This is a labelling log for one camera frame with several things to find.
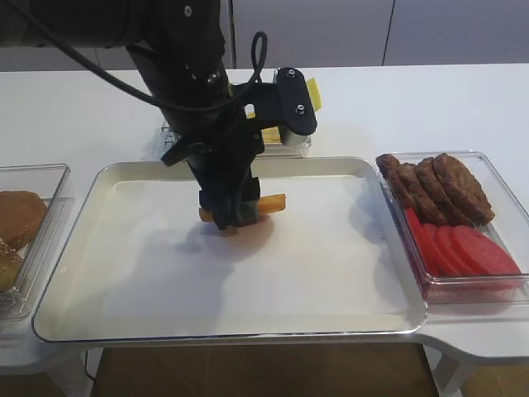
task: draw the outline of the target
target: black cable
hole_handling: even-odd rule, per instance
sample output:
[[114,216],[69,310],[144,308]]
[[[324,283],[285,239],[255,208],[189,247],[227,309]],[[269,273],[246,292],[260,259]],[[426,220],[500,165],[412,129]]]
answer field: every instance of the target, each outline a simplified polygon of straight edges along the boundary
[[209,106],[206,108],[189,108],[187,106],[177,105],[174,103],[169,103],[169,102],[165,102],[165,101],[161,101],[159,99],[153,98],[150,95],[141,92],[139,89],[136,89],[132,87],[131,85],[121,81],[120,79],[112,76],[107,71],[103,70],[102,68],[94,64],[92,61],[90,61],[89,59],[87,59],[86,57],[78,53],[78,51],[76,51],[71,45],[62,41],[58,36],[56,36],[52,31],[50,31],[46,26],[44,26],[38,19],[34,18],[24,8],[19,7],[17,4],[12,2],[11,0],[0,0],[0,2],[4,3],[6,7],[11,8],[21,18],[26,20],[31,26],[37,29],[38,32],[40,32],[40,34],[44,38],[46,38],[51,44],[55,45],[59,50],[61,50],[63,53],[69,56],[72,60],[74,60],[81,66],[83,66],[85,69],[91,71],[92,73],[97,75],[99,78],[105,80],[107,83],[113,85],[114,87],[119,88],[121,91],[128,93],[129,95],[137,99],[140,99],[141,101],[145,103],[148,103],[150,105],[156,106],[164,110],[170,110],[170,111],[175,111],[175,112],[205,113],[205,112],[215,112],[216,110],[225,108],[226,106],[233,104],[239,98],[247,94],[248,91],[250,91],[252,86],[255,84],[255,82],[260,81],[260,73],[265,66],[266,51],[268,49],[268,37],[264,32],[258,31],[257,33],[255,33],[254,39],[252,41],[252,59],[255,58],[254,52],[257,46],[257,41],[259,39],[261,40],[260,57],[259,57],[259,61],[256,62],[255,64],[254,73],[251,75],[245,87],[241,91],[239,91],[236,95],[227,99],[223,103],[219,103],[219,104]]
[[91,376],[88,373],[88,350],[84,353],[84,374],[92,381],[93,384],[93,393],[90,395],[99,396],[98,382],[94,376]]

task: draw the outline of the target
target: white tray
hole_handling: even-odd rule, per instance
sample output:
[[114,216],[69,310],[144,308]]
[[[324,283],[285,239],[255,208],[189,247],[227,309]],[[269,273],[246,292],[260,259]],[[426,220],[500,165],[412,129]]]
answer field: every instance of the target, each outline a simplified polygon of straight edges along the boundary
[[363,337],[413,332],[427,307],[368,162],[257,160],[287,209],[219,232],[186,164],[94,181],[33,318],[47,342]]

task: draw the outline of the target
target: red tomato slice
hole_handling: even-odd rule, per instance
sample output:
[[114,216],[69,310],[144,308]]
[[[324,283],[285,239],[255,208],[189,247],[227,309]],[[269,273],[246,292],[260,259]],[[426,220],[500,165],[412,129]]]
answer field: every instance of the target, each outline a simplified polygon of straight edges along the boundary
[[437,228],[436,244],[443,256],[457,269],[462,275],[483,275],[484,269],[481,266],[474,266],[473,264],[463,261],[455,251],[452,245],[452,231],[451,226],[441,226]]
[[410,229],[412,229],[413,238],[421,252],[428,273],[434,276],[442,275],[441,269],[439,269],[439,266],[437,266],[437,263],[433,260],[431,253],[428,250],[427,242],[424,239],[424,229],[419,222],[419,218],[411,208],[406,208],[404,214],[406,215]]
[[468,226],[454,227],[452,241],[459,256],[488,275],[519,275],[522,272],[512,258],[495,242]]
[[424,229],[424,237],[427,243],[428,251],[431,253],[434,261],[437,263],[437,267],[445,273],[446,275],[451,276],[460,276],[464,274],[464,271],[458,269],[456,265],[453,265],[446,257],[443,255],[441,250],[436,244],[436,234],[437,226],[430,223],[425,223],[422,225]]

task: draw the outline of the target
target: white cabinet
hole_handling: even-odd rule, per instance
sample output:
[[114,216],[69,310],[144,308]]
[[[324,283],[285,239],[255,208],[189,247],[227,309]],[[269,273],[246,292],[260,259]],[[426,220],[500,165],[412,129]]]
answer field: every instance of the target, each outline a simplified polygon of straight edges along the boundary
[[266,67],[381,65],[393,0],[233,0],[236,67],[253,35],[269,37]]
[[[97,63],[95,50],[79,50],[92,62]],[[25,70],[80,70],[83,67],[56,48],[2,48],[0,72]]]
[[[226,68],[233,68],[233,42],[231,26],[231,6],[230,0],[221,0],[221,30],[226,40],[225,54],[222,62]],[[107,70],[135,69],[131,57],[126,53],[125,48],[116,48],[109,50],[96,50],[101,67]]]
[[385,65],[529,62],[527,0],[395,0]]

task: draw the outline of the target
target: table leg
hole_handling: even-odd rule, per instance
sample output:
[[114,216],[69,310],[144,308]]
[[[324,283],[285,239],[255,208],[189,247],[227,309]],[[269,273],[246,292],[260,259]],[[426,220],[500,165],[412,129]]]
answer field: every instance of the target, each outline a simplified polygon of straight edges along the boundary
[[[86,352],[75,355],[60,366],[52,368],[46,374],[63,391],[65,397],[89,397],[93,382],[84,373]],[[102,348],[92,349],[88,353],[87,370],[95,377],[98,372]]]
[[475,366],[424,346],[440,397],[460,397],[460,387],[474,373]]

